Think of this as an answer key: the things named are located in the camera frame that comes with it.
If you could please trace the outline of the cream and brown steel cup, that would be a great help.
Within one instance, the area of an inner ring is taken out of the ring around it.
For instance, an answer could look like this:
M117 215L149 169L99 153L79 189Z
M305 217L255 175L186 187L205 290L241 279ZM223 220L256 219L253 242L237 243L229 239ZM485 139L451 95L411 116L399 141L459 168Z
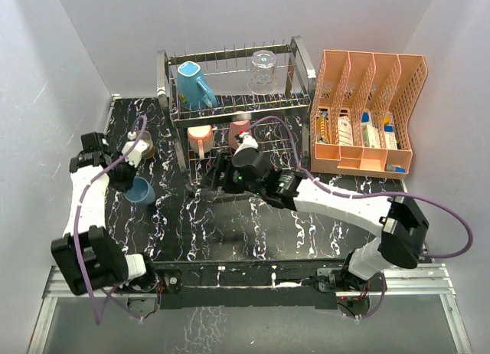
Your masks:
M148 131L137 131L136 136L141 136L136 145L136 151L141 154L143 159L152 158L155 155L155 145L151 134Z

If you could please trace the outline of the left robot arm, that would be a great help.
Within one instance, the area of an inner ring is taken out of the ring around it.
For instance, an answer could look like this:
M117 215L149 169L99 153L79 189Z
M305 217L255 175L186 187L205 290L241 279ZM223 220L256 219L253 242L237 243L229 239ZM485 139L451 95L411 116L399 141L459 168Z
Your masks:
M106 191L112 188L137 205L155 201L151 185L136 175L152 144L141 132L132 131L122 150L112 151L102 133L82 135L82 150L70 161L72 199L70 215L61 238L52 241L51 254L70 291L80 296L127 283L149 292L158 273L143 253L126 254L106 229Z

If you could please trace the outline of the light blue tumbler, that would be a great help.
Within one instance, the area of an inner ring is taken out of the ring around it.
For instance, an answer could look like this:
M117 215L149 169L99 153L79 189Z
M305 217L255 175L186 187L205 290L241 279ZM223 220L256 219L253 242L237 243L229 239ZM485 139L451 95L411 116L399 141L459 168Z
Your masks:
M136 176L133 179L132 186L128 189L124 196L132 203L141 205L150 205L155 201L155 191L149 182Z

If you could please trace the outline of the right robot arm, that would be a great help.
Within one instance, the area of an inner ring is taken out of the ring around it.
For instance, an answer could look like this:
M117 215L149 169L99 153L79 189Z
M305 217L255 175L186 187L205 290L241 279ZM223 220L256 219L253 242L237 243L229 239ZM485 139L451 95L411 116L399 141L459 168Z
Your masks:
M351 251L341 268L317 276L331 289L361 290L387 268L416 268L429 227L411 198L368 198L355 192L342 197L302 172L275 169L267 155L252 148L234 155L219 152L201 186L228 194L253 193L275 208L326 215L370 232L374 239Z

